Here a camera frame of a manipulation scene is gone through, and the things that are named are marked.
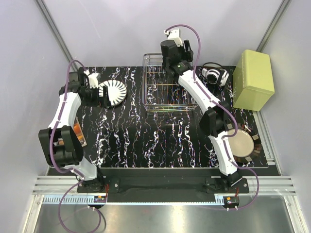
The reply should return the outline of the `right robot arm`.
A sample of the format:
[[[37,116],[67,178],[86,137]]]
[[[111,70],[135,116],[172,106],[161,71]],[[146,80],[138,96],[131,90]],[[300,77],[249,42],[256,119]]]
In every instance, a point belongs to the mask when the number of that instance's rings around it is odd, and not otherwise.
[[[229,193],[238,187],[238,182],[242,179],[228,140],[233,136],[228,133],[228,117],[232,115],[227,105],[222,106],[220,100],[197,77],[195,68],[190,64],[193,52],[189,41],[185,40],[185,43],[183,46],[177,45],[173,40],[162,41],[162,66],[166,74],[194,98],[203,112],[199,126],[212,142],[221,173],[221,188]]]

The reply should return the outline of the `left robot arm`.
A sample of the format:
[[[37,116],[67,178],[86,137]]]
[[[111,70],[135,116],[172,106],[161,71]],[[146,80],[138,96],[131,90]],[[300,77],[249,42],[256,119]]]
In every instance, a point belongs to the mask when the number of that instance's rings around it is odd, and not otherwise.
[[[108,89],[99,84],[99,73],[71,72],[59,90],[59,105],[52,122],[38,133],[48,165],[60,173],[72,172],[94,192],[104,189],[105,180],[83,156],[82,145],[74,132],[74,121],[80,106],[110,106]]]

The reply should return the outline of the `white blue striped plate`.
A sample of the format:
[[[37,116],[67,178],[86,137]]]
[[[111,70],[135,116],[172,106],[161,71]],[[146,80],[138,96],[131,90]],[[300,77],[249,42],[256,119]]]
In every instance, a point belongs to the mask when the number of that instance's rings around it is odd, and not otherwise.
[[[127,89],[124,83],[118,80],[107,80],[99,84],[99,87],[106,85],[108,87],[111,107],[122,103],[127,96]]]

